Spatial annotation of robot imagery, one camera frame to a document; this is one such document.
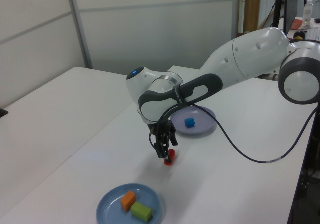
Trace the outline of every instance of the desk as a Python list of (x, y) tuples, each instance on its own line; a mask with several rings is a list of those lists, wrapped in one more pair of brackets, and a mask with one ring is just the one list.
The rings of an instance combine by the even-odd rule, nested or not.
[(132, 103), (125, 78), (73, 68), (6, 108), (0, 218)]
[[(284, 19), (281, 18), (280, 21), (279, 21), (279, 29), (281, 29), (282, 31), (284, 30), (283, 24), (284, 24)], [(320, 28), (320, 24), (319, 24), (319, 23), (316, 23), (316, 22), (315, 22), (315, 19), (312, 18), (312, 19), (311, 19), (311, 23), (310, 23), (310, 28)], [(299, 31), (299, 30), (292, 30), (292, 29), (290, 29), (290, 31), (289, 31), (289, 33), (288, 33), (288, 35), (287, 35), (288, 38), (294, 38), (295, 32), (297, 32), (297, 31)]]
[[(184, 80), (197, 70), (173, 67)], [(200, 103), (212, 109), (238, 147), (269, 160), (292, 145), (316, 105), (286, 101), (276, 82), (250, 79)], [(0, 224), (95, 224), (100, 199), (138, 182), (160, 196), (164, 224), (287, 223), (312, 120), (283, 160), (257, 164), (241, 156), (220, 128), (208, 136), (177, 134), (177, 158), (163, 164), (134, 104), (40, 183)]]

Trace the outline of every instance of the orange block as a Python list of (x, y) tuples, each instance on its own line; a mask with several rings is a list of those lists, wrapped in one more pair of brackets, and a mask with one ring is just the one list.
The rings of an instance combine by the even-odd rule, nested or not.
[(136, 202), (137, 198), (133, 191), (129, 190), (120, 200), (121, 206), (125, 211), (128, 211)]

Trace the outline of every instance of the yellow-green block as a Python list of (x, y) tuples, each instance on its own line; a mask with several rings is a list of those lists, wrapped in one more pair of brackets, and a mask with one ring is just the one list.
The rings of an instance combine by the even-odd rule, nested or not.
[(152, 217), (152, 209), (139, 202), (135, 202), (131, 206), (131, 213), (145, 222), (149, 221)]

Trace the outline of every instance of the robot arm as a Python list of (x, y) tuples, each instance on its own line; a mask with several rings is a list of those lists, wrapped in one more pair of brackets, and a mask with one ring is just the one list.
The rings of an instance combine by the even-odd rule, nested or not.
[(287, 100), (298, 104), (320, 101), (320, 45), (307, 41), (291, 44), (277, 28), (226, 43), (189, 82), (172, 72), (138, 68), (127, 77), (127, 86), (142, 119), (156, 136), (158, 156), (167, 158), (169, 140), (178, 144), (169, 120), (172, 113), (265, 73), (279, 74), (279, 89)]

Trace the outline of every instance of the monitor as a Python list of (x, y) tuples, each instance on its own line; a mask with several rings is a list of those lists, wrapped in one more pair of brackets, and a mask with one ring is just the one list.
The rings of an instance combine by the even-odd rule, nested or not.
[(297, 15), (298, 0), (284, 0), (283, 32), (287, 35)]

